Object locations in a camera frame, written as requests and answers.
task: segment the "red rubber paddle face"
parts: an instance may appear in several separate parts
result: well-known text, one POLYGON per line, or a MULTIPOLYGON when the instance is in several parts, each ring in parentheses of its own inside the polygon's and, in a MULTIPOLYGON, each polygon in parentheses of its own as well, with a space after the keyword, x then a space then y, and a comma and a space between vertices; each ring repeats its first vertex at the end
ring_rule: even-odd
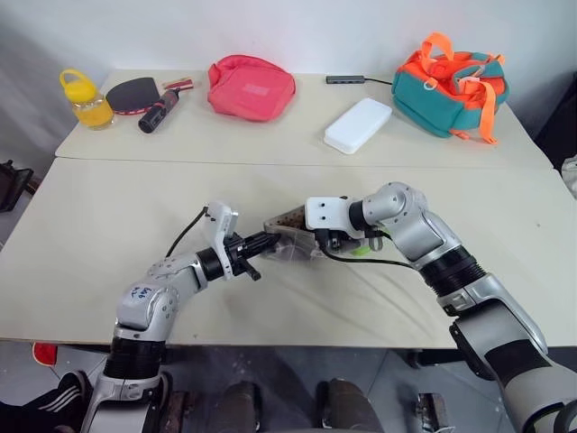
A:
POLYGON ((160 98, 154 78, 135 78, 114 86, 106 94, 108 104, 118 115, 138 115, 148 111, 160 98))

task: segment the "white wall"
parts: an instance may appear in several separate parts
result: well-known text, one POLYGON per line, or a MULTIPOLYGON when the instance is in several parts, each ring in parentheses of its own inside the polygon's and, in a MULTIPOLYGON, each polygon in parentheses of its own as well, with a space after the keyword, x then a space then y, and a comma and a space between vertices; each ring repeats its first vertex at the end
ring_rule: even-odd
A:
POLYGON ((45 170, 34 158, 48 161, 74 122, 57 80, 64 66, 102 81, 113 67, 206 69, 241 52, 293 72, 392 74, 441 31, 457 50, 506 56, 509 103, 535 133, 577 69, 575 9, 575 0, 0 0, 0 115, 16 103, 12 151, 45 170))

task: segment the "gray floor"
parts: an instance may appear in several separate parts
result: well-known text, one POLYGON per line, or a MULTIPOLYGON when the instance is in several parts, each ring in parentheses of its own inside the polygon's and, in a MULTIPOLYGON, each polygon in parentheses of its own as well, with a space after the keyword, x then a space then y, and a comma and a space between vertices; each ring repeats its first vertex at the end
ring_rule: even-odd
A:
MULTIPOLYGON (((61 346, 57 365, 48 368, 35 363, 30 344, 0 342, 0 401, 24 404, 54 388, 69 370, 84 370, 94 381, 104 360, 61 346)), ((309 427, 317 383, 340 377, 365 391, 388 433, 421 431, 412 409, 418 392, 444 396, 455 433, 513 431, 495 383, 478 379, 464 363, 414 370, 393 351, 320 347, 194 347, 169 360, 164 368, 176 390, 206 396, 199 419, 226 386, 249 380, 261 386, 264 429, 309 427)))

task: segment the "yellow water bottle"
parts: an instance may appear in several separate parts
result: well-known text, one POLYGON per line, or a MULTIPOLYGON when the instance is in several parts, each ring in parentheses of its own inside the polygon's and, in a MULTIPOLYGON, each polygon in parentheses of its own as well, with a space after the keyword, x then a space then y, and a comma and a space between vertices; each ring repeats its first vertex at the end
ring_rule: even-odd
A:
POLYGON ((82 72, 64 69, 60 73, 60 84, 64 88, 64 95, 70 102, 72 111, 81 124, 98 130, 112 123, 114 112, 108 101, 82 72), (76 79, 67 81, 66 76, 74 76, 76 79))

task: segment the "pink bag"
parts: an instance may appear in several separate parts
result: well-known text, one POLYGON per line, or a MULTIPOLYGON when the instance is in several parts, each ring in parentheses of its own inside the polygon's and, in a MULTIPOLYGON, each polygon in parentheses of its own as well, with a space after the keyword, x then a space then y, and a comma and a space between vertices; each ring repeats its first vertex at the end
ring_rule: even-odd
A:
POLYGON ((266 122, 282 113, 296 91, 295 79, 257 57, 228 56, 208 70, 208 102, 217 113, 266 122))

